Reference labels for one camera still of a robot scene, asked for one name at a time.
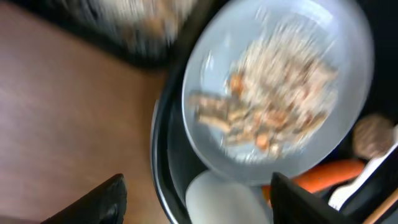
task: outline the carrot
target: carrot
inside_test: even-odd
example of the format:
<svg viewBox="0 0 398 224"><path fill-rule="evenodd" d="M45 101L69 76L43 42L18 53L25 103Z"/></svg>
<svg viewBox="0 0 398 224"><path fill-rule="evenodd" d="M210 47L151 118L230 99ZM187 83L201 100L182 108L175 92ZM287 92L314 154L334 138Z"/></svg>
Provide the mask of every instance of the carrot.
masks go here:
<svg viewBox="0 0 398 224"><path fill-rule="evenodd" d="M319 192L333 185L357 177L363 170L364 163L356 159L345 159L318 165L306 173L293 178L293 182L310 193ZM265 200L269 200L271 186L262 187Z"/></svg>
<svg viewBox="0 0 398 224"><path fill-rule="evenodd" d="M235 73L231 75L231 81L229 82L229 89L240 95L243 91L243 79L241 73Z"/></svg>

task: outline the white spoon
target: white spoon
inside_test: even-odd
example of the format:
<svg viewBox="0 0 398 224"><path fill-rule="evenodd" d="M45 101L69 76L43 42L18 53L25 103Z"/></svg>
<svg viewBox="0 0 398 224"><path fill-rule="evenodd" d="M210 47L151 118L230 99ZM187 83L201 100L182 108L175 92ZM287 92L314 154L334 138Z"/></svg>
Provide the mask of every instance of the white spoon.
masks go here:
<svg viewBox="0 0 398 224"><path fill-rule="evenodd" d="M395 148L398 146L398 126L394 128L394 137L395 144L389 149L386 155L377 159L371 159L362 173L351 184L341 186L333 192L328 202L329 206L339 211L343 204L365 183L365 181L373 174L373 172L395 150Z"/></svg>

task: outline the black object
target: black object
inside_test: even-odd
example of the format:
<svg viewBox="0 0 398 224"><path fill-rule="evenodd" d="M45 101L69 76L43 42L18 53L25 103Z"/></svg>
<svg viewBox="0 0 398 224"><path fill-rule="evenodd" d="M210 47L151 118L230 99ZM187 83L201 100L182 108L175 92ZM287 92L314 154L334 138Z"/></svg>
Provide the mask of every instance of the black object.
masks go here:
<svg viewBox="0 0 398 224"><path fill-rule="evenodd" d="M398 32L391 29L398 22L397 1L361 2L371 27L375 53L373 81L361 116L376 112L397 124Z"/></svg>
<svg viewBox="0 0 398 224"><path fill-rule="evenodd" d="M116 174L43 224L122 224L127 190L122 174Z"/></svg>
<svg viewBox="0 0 398 224"><path fill-rule="evenodd" d="M271 180L271 204L275 224L352 224L322 199L294 184L281 173Z"/></svg>
<svg viewBox="0 0 398 224"><path fill-rule="evenodd" d="M127 48L115 43L109 37L101 34L89 27L78 23L74 18L65 13L64 10L51 8L45 0L9 0L14 2L34 14L46 19L47 21L77 35L85 41L101 48L107 53L115 55L117 58L133 64L136 67L146 69L159 69L168 67L170 64L181 62L181 58L186 57L185 53L191 48L188 45L195 44L208 20L213 17L213 9L218 7L225 0L200 0L193 8L192 13L185 21L178 33L175 42L165 48L160 57L150 58L141 54L132 54Z"/></svg>

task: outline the meat piece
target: meat piece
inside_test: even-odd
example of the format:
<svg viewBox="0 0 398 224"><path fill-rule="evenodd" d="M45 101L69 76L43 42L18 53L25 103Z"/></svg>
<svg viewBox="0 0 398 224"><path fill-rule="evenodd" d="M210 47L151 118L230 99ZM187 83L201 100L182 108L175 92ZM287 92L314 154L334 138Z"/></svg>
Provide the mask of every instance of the meat piece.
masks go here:
<svg viewBox="0 0 398 224"><path fill-rule="evenodd" d="M225 146L236 146L253 142L254 135L252 133L238 132L230 133L223 139Z"/></svg>
<svg viewBox="0 0 398 224"><path fill-rule="evenodd" d="M228 121L236 121L244 118L249 112L249 106L242 102L230 100L228 103Z"/></svg>
<svg viewBox="0 0 398 224"><path fill-rule="evenodd" d="M269 134L268 133L259 133L256 136L256 146L261 151L266 151L269 148Z"/></svg>
<svg viewBox="0 0 398 224"><path fill-rule="evenodd" d="M262 121L273 128L281 128L287 122L287 113L282 110L270 110L264 113Z"/></svg>
<svg viewBox="0 0 398 224"><path fill-rule="evenodd" d="M189 103L200 109L206 110L227 110L227 100L219 96L210 96L202 93L195 93L189 97Z"/></svg>
<svg viewBox="0 0 398 224"><path fill-rule="evenodd" d="M378 114L361 119L354 127L354 152L365 159L381 157L394 143L392 123Z"/></svg>
<svg viewBox="0 0 398 224"><path fill-rule="evenodd" d="M236 72L231 75L231 79L229 81L229 90L231 90L232 94L240 96L243 91L243 73Z"/></svg>
<svg viewBox="0 0 398 224"><path fill-rule="evenodd" d="M218 128L224 133L228 133L232 130L231 125L226 119L223 119L221 116L217 116L215 114L205 114L201 113L201 111L199 110L197 112L197 120L200 123Z"/></svg>
<svg viewBox="0 0 398 224"><path fill-rule="evenodd" d="M251 133L253 135L255 135L261 127L261 123L255 121L250 114L231 124L233 126L233 131Z"/></svg>

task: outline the brown surface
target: brown surface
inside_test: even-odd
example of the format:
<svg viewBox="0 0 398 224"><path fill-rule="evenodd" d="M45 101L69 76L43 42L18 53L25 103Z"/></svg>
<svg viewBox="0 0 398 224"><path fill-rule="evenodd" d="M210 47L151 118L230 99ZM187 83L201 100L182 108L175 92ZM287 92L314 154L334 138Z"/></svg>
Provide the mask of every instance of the brown surface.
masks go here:
<svg viewBox="0 0 398 224"><path fill-rule="evenodd" d="M125 223L167 223L149 163L164 76L0 2L0 215L44 220L116 173Z"/></svg>
<svg viewBox="0 0 398 224"><path fill-rule="evenodd" d="M39 224L40 222L30 220L20 220L17 218L0 217L1 224Z"/></svg>

